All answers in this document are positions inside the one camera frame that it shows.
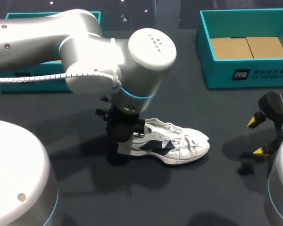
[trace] white cable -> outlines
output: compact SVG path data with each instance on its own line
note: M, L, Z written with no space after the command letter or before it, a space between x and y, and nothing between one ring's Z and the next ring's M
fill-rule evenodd
M0 78L0 83L14 83L14 82L32 82L32 81L48 81L48 80L57 80L65 78L74 78L74 77L84 77L84 76L99 76L103 78L109 78L113 81L114 87L113 90L119 90L122 87L122 83L118 79L118 76L102 73L102 72L93 72L89 73L62 73L62 74L50 74L42 76L33 76L33 77L22 77L22 78Z

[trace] shoe sole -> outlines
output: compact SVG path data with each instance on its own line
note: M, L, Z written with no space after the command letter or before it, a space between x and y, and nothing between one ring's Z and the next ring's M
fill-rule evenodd
M197 156L195 158L192 159L180 159L180 160L176 160L176 159L170 159L167 158L165 156L162 156L160 154L154 153L154 152L145 152L145 151L141 151L137 148L131 148L130 153L125 153L122 152L122 148L119 148L117 153L119 154L125 154L125 155L131 155L131 156L145 156L145 155L149 155L149 156L154 156L158 159L160 159L162 162L164 162L167 165L180 165L180 164L186 164L192 161L195 161L197 159L200 159L201 157L203 157L207 152L205 152L204 154Z

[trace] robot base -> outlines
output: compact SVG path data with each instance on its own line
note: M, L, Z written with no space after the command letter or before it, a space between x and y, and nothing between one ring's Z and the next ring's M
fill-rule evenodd
M264 210L271 226L283 226L283 142L269 175Z
M62 225L48 154L31 132L0 121L0 226Z

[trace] white sneaker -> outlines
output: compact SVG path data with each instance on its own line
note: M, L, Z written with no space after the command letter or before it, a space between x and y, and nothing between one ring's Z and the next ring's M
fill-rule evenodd
M152 118L145 120L143 136L134 134L130 141L119 143L117 152L132 156L151 155L166 164L176 165L201 158L209 147L208 137L203 133Z

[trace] open box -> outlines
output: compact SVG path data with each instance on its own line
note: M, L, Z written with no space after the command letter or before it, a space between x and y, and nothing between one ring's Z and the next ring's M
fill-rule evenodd
M5 19L32 18L51 16L59 12L45 13L8 13ZM91 12L98 20L101 20L101 12ZM51 61L39 65L21 68L15 71L0 71L0 78L6 77L27 77L40 76L48 74L63 73L61 61ZM25 82L25 83L0 83L1 92L69 92L65 80L51 80L43 82Z
M208 89L283 87L283 8L201 11L196 42Z

